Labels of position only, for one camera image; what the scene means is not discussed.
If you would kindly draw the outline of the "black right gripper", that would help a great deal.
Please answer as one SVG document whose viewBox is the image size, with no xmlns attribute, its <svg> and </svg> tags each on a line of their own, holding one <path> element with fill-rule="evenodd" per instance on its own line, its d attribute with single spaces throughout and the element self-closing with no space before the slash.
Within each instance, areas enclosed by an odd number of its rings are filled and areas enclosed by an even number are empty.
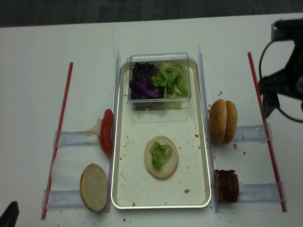
<svg viewBox="0 0 303 227">
<path fill-rule="evenodd" d="M 259 94 L 263 96 L 262 113 L 268 118 L 277 109 L 282 112 L 278 93 L 295 99 L 303 98 L 303 42 L 295 41 L 294 49 L 281 73 L 263 77 L 259 74 Z"/>
</svg>

